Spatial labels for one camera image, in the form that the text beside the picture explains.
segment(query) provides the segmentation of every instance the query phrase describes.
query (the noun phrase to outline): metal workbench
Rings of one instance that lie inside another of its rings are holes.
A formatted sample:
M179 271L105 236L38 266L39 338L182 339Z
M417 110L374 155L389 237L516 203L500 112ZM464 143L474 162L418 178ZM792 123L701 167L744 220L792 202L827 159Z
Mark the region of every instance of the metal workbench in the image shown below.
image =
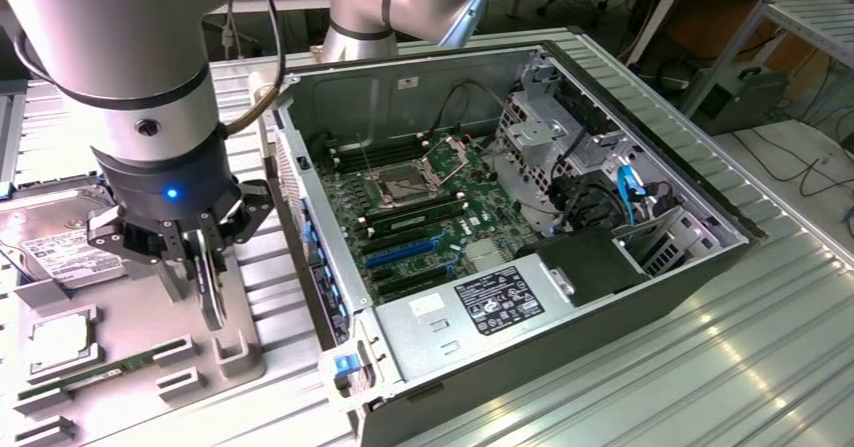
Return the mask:
M852 442L851 255L797 212L783 203L776 205L780 199L773 192L733 165L697 127L586 37L548 30L482 36L472 44L534 39L554 40L566 49L771 237L672 315L408 444ZM433 48L416 43L402 50ZM290 65L313 61L310 55L297 55ZM269 67L274 67L271 59L214 66L226 121L249 106L250 72ZM57 92L34 84L18 175L39 175L41 162L50 158L46 149L63 149L66 155L69 149L78 149L47 143L66 123ZM262 175L253 135L230 140L229 145L242 178ZM89 158L89 151L81 147L75 155ZM113 443L174 445L177 432L193 439L189 445L354 443L348 419L332 407L321 386L318 342L275 221L263 231L237 255L267 358L266 376L118 434Z
M854 70L854 1L761 0L721 52L709 73L704 76L701 84L690 90L690 97L685 100L682 107L686 115L694 115L718 81L718 74L736 62L740 52L745 49L751 50L748 43L765 21L772 21L781 30L775 34L777 38L767 43L755 57L753 63L764 64L787 34L793 33L849 69L848 75L840 76L828 89L827 95L811 104L805 118L809 119L816 112L820 112L839 89L849 85L852 70Z

